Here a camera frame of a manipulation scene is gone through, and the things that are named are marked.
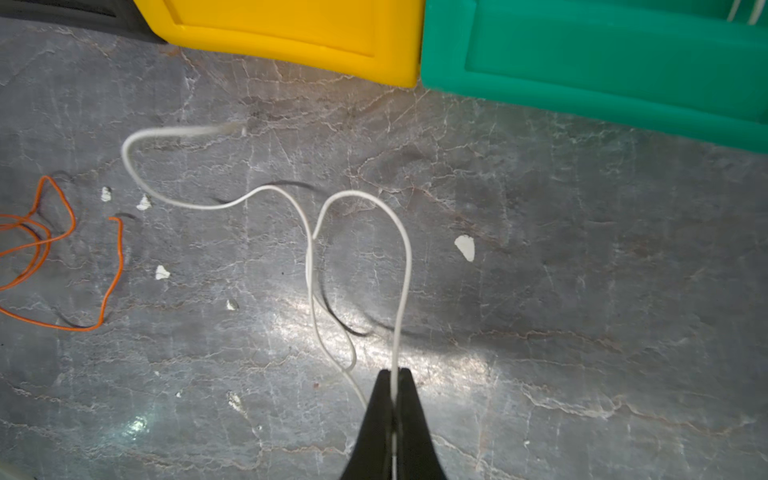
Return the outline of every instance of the gray marble floor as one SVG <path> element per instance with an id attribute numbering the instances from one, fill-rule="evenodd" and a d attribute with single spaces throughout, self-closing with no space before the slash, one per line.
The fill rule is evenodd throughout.
<path id="1" fill-rule="evenodd" d="M 127 269 L 92 333 L 0 318 L 0 461 L 38 480 L 343 470 L 363 410 L 313 338 L 290 205 L 263 194 L 220 212 L 142 211 L 121 165 L 139 128 L 225 121 L 247 133 L 150 142 L 141 173 L 197 202 L 300 182 L 312 188 L 286 188 L 312 218 L 348 188 L 391 205 L 414 249 L 402 363 L 449 478 L 766 476 L 768 157 L 5 19 L 0 211 L 25 213 L 53 174 L 79 224 L 0 304 L 94 322 L 117 266 L 115 213 Z M 55 195 L 43 202 L 65 229 Z M 0 247 L 21 240 L 4 233 Z M 354 372 L 369 392 L 389 361 L 399 235 L 348 201 L 319 244 L 333 309 L 372 331 Z M 0 280 L 28 255 L 3 259 Z M 328 318 L 321 328 L 349 358 Z"/>

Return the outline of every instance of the black object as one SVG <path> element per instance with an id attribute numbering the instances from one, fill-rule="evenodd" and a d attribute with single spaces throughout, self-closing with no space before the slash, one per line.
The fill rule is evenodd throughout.
<path id="1" fill-rule="evenodd" d="M 393 433 L 398 480 L 446 480 L 432 447 L 411 371 L 400 369 L 395 405 L 389 375 L 389 370 L 382 370 L 376 378 L 355 450 L 340 480 L 390 480 Z"/>
<path id="2" fill-rule="evenodd" d="M 0 16 L 165 43 L 149 28 L 133 0 L 0 0 Z"/>

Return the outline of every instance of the orange wire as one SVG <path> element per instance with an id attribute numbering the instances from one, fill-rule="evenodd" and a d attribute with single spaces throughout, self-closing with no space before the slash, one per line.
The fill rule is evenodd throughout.
<path id="1" fill-rule="evenodd" d="M 43 185 L 45 184 L 46 180 L 56 190 L 59 198 L 61 198 L 61 202 L 64 204 L 64 206 L 67 209 L 67 212 L 69 213 L 69 219 L 71 222 L 71 226 L 69 227 L 69 230 L 62 233 L 58 237 L 52 237 L 52 238 L 51 238 L 51 231 L 45 225 L 43 225 L 42 223 L 36 222 L 34 220 L 31 220 L 29 218 L 32 215 L 34 215 L 38 211 L 38 208 L 40 207 L 40 197 L 42 195 Z M 32 256 L 32 260 L 29 262 L 29 265 L 27 265 L 24 271 L 22 271 L 13 281 L 6 283 L 3 286 L 0 286 L 0 292 L 3 290 L 11 289 L 14 286 L 17 286 L 18 284 L 27 280 L 35 272 L 37 272 L 38 269 L 42 266 L 43 262 L 45 262 L 45 259 L 48 258 L 48 254 L 51 252 L 51 244 L 72 235 L 72 232 L 74 231 L 74 227 L 77 224 L 77 222 L 74 219 L 74 212 L 72 211 L 72 207 L 69 206 L 69 202 L 67 202 L 67 198 L 64 196 L 64 192 L 61 191 L 61 188 L 58 187 L 54 179 L 49 177 L 48 175 L 44 175 L 43 177 L 40 178 L 40 181 L 38 182 L 38 191 L 35 194 L 35 203 L 32 205 L 32 209 L 29 211 L 28 214 L 24 215 L 23 217 L 20 217 L 18 215 L 0 214 L 0 217 L 12 218 L 16 220 L 13 223 L 0 223 L 0 232 L 6 231 L 6 230 L 13 230 L 14 228 L 21 228 L 26 233 L 28 233 L 33 239 L 33 241 L 30 243 L 20 245 L 19 247 L 9 248 L 5 252 L 0 252 L 0 258 L 4 257 L 5 255 L 8 255 L 9 253 L 12 253 L 21 249 L 25 249 L 29 247 L 35 248 L 35 255 Z M 124 263 L 123 220 L 117 217 L 109 217 L 109 220 L 114 220 L 118 222 L 118 257 L 120 258 L 120 264 L 118 266 L 118 272 L 114 275 L 114 280 L 112 280 L 112 284 L 107 289 L 107 292 L 104 294 L 104 299 L 101 301 L 101 312 L 99 313 L 98 321 L 94 325 L 91 325 L 91 326 L 53 325 L 51 323 L 39 322 L 37 320 L 29 319 L 25 316 L 17 315 L 16 313 L 9 312 L 2 307 L 0 307 L 0 313 L 4 313 L 5 315 L 12 316 L 13 318 L 19 319 L 22 322 L 32 323 L 33 325 L 45 326 L 52 329 L 67 330 L 69 332 L 90 332 L 91 330 L 96 330 L 98 327 L 100 327 L 101 324 L 104 323 L 104 311 L 107 309 L 107 300 L 109 299 L 109 296 L 112 294 L 112 290 L 114 290 L 115 286 L 118 284 L 118 281 L 120 280 L 120 276 L 123 274 L 123 263 Z M 40 236 L 27 224 L 31 224 L 42 229 L 45 232 L 45 238 L 40 238 Z"/>

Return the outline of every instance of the white paint chip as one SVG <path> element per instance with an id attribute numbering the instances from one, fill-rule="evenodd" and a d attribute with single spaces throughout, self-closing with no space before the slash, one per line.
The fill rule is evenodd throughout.
<path id="1" fill-rule="evenodd" d="M 240 400 L 239 395 L 235 392 L 227 392 L 227 403 L 230 404 L 230 407 L 232 407 L 235 412 L 240 413 L 246 420 L 248 420 L 248 414 L 243 408 L 243 401 Z"/>
<path id="2" fill-rule="evenodd" d="M 458 251 L 464 255 L 464 258 L 467 259 L 467 261 L 472 262 L 475 260 L 474 238 L 470 237 L 469 235 L 461 235 L 453 242 L 453 244 L 456 245 Z"/>
<path id="3" fill-rule="evenodd" d="M 154 271 L 154 279 L 165 280 L 168 277 L 170 277 L 170 272 L 166 270 L 164 266 L 158 265 L 157 269 Z"/>
<path id="4" fill-rule="evenodd" d="M 141 210 L 142 212 L 145 211 L 147 208 L 152 208 L 152 202 L 149 201 L 149 197 L 147 197 L 146 194 L 141 196 L 141 201 L 136 206 L 136 208 Z"/>

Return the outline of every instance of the plastic bin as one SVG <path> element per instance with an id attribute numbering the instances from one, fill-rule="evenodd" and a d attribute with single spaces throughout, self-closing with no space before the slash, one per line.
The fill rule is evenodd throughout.
<path id="1" fill-rule="evenodd" d="M 136 0 L 183 47 L 276 58 L 412 87 L 423 0 Z"/>
<path id="2" fill-rule="evenodd" d="M 133 0 L 0 0 L 0 16 L 165 43 L 150 30 Z"/>
<path id="3" fill-rule="evenodd" d="M 427 0 L 422 81 L 768 152 L 768 12 L 732 3 Z"/>

